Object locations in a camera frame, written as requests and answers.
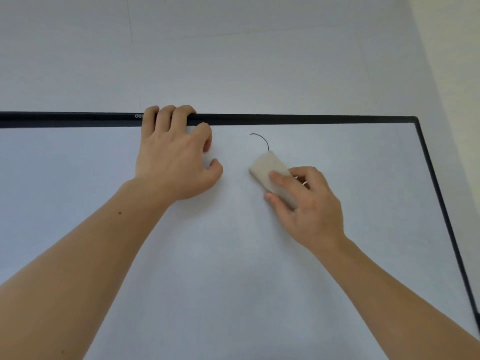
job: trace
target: person's left arm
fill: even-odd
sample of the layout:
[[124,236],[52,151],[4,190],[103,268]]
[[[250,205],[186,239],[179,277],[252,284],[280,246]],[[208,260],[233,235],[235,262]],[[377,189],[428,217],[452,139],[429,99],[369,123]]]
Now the person's left arm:
[[130,265],[164,212],[211,188],[223,172],[202,154],[202,123],[186,133],[190,106],[148,108],[135,178],[0,286],[0,359],[82,359]]

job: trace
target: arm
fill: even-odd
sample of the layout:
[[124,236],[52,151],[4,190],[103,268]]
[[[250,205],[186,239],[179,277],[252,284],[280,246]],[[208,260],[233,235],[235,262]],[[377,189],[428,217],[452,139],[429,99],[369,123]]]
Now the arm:
[[0,286],[0,359],[81,359],[135,255],[176,200],[212,187],[223,172],[202,166],[212,141],[186,134],[189,106],[148,108],[135,178],[73,231]]
[[[270,179],[297,200],[291,211],[266,193],[283,226],[325,266],[350,298],[389,359],[480,359],[480,342],[368,258],[343,232],[340,201],[313,167],[294,179]],[[308,187],[301,182],[307,181]]]

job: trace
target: whiteboard surface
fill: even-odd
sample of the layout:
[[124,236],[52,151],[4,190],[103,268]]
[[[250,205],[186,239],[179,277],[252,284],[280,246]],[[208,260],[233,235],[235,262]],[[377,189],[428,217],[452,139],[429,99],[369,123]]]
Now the whiteboard surface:
[[[386,359],[264,202],[248,168],[266,144],[250,133],[285,165],[320,169],[347,236],[479,338],[413,123],[212,130],[205,162],[217,157],[224,175],[165,213],[86,359]],[[133,177],[139,138],[139,127],[0,130],[0,282]]]

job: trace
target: eraser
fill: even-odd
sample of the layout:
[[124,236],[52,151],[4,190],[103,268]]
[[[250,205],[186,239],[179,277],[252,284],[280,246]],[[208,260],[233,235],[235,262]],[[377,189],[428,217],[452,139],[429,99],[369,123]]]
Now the eraser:
[[280,161],[280,159],[273,154],[272,151],[268,151],[261,155],[255,164],[249,169],[250,174],[253,175],[257,181],[267,190],[267,192],[278,195],[287,204],[290,209],[295,210],[298,208],[297,202],[284,188],[280,187],[270,180],[268,173],[272,170],[283,174],[285,176],[292,176],[289,169]]

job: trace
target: black whiteboard frame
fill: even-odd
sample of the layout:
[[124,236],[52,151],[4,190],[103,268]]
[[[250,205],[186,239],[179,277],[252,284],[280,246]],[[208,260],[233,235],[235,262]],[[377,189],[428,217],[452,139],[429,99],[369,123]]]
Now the black whiteboard frame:
[[[96,112],[0,112],[0,129],[18,128],[73,128],[73,127],[121,127],[140,126],[142,113],[96,113]],[[465,284],[477,327],[480,332],[480,313],[470,286],[460,254],[447,207],[435,175],[434,166],[423,137],[420,121],[415,116],[354,116],[354,115],[292,115],[292,114],[193,114],[187,125],[196,126],[201,122],[210,125],[292,125],[292,124],[385,124],[413,123],[422,146],[430,178],[437,194],[448,235]]]

